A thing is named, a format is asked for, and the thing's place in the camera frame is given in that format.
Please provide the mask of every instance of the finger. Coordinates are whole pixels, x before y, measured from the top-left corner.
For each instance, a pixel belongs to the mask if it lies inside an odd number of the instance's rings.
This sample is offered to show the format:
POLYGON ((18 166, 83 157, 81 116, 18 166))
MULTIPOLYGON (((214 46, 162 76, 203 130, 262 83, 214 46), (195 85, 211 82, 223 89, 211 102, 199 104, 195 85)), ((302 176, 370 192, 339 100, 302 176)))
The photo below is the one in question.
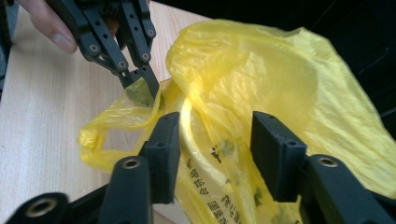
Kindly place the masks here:
POLYGON ((41 34, 66 53, 76 51, 72 33, 45 0, 21 0, 20 3, 29 11, 33 25, 41 34))

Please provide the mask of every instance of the crumpled plastic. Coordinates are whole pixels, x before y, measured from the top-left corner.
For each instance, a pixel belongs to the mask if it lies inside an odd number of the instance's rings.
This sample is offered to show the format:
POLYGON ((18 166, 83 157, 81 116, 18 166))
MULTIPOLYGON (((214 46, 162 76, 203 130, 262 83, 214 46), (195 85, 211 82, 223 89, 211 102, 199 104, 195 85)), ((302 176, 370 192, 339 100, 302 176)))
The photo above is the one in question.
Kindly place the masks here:
MULTIPOLYGON (((169 49, 171 78, 152 106, 126 94, 81 129, 81 158, 111 172, 136 155, 158 118, 180 112, 176 196, 192 223, 297 223, 297 203, 275 203, 249 150, 252 112, 279 118, 308 155, 343 161, 369 190, 396 199, 396 143, 330 42, 234 21, 182 30, 169 49), (103 149, 110 129, 143 132, 133 150, 103 149)), ((129 88, 149 94, 142 80, 129 88)))

